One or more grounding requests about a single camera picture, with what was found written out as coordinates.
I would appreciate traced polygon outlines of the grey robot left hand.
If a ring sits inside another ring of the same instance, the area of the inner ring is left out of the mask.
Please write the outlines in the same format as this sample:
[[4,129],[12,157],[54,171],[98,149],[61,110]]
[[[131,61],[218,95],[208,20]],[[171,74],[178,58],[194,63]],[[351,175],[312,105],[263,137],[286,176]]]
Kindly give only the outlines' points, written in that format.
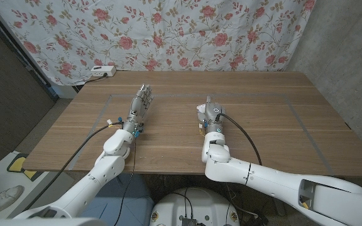
[[145,114],[153,100],[152,88],[149,84],[143,84],[132,99],[129,114],[123,123],[123,129],[133,133],[144,122]]

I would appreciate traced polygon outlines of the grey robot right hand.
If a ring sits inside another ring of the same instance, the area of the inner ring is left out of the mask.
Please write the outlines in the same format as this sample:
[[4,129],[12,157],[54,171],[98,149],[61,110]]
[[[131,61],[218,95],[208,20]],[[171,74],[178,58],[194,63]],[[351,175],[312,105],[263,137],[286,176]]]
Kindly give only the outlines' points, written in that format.
[[223,116],[218,114],[225,114],[226,110],[217,102],[211,100],[211,96],[207,96],[204,104],[197,106],[197,118],[200,124],[202,124],[204,132],[220,132],[222,133],[222,119]]

